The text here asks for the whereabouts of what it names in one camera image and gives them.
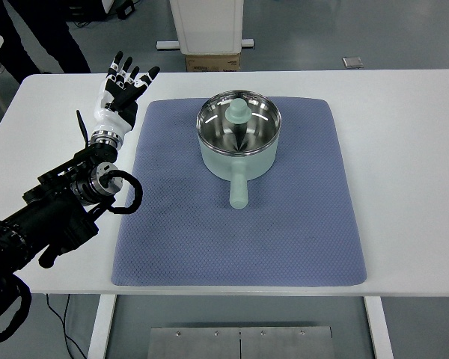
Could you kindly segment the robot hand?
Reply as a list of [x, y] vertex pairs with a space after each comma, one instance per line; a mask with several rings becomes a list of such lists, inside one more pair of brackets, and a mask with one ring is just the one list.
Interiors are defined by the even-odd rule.
[[108, 68], [106, 77], [100, 85], [94, 109], [97, 125], [94, 133], [112, 132], [123, 138], [135, 125], [138, 112], [138, 98], [151, 86], [158, 76], [158, 66], [150, 68], [139, 76], [138, 66], [132, 67], [132, 57], [124, 62], [119, 51]]

